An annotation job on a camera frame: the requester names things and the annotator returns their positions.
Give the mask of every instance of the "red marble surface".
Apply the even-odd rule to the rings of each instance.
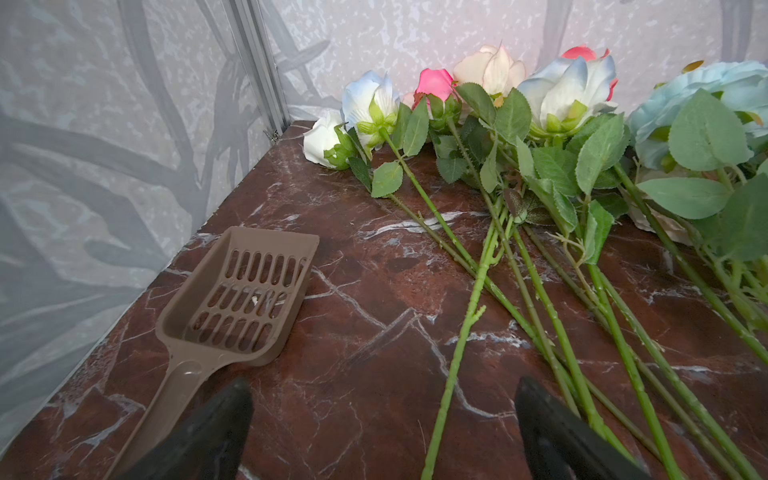
[[[163,379],[167,352],[153,333],[157,316],[231,225],[321,238],[306,299],[280,357],[260,368],[224,368],[199,393],[201,402],[237,376],[251,385],[255,412],[239,476],[418,478],[472,281],[394,204],[370,198],[350,172],[305,161],[307,125],[287,131],[26,426],[0,462],[0,478],[104,475]],[[384,150],[376,160],[390,156]],[[411,165],[476,256],[488,225],[482,199],[463,184],[443,184],[433,158],[426,148]],[[400,195],[434,223],[407,179]],[[584,371],[647,431],[609,335],[532,254]],[[768,476],[764,367],[675,270],[653,235],[624,221],[601,262],[686,384]],[[504,266],[491,275],[522,305]],[[510,316],[490,296],[481,304],[488,310],[465,352],[435,477],[528,478],[511,399],[523,375],[557,388]],[[633,334],[625,334],[640,351]],[[651,395],[689,477],[722,476]],[[658,462],[603,413],[662,478]]]

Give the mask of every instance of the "wall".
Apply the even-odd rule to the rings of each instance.
[[[401,94],[423,68],[452,71],[500,41],[529,73],[564,50],[609,48],[614,101],[632,111],[696,60],[768,61],[767,0],[263,0],[291,113],[340,108],[344,85],[389,71]]]
[[[220,0],[0,5],[0,451],[263,155]]]

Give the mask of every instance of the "patterned wallpaper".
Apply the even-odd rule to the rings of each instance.
[[[528,72],[563,50],[609,48],[619,110],[696,60],[768,61],[768,0],[263,0],[295,118],[340,108],[344,85],[369,69],[413,91],[423,68],[453,70],[500,41]]]
[[[0,5],[0,451],[269,147],[220,0]]]

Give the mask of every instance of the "scoop handle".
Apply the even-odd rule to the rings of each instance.
[[[192,396],[210,375],[196,360],[169,365],[152,402],[136,429],[115,457],[104,480],[117,478],[164,439],[187,408]]]

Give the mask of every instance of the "litter scoop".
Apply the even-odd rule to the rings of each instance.
[[[105,478],[125,472],[176,424],[192,396],[231,363],[263,366],[288,340],[319,237],[230,227],[157,319],[165,379]]]

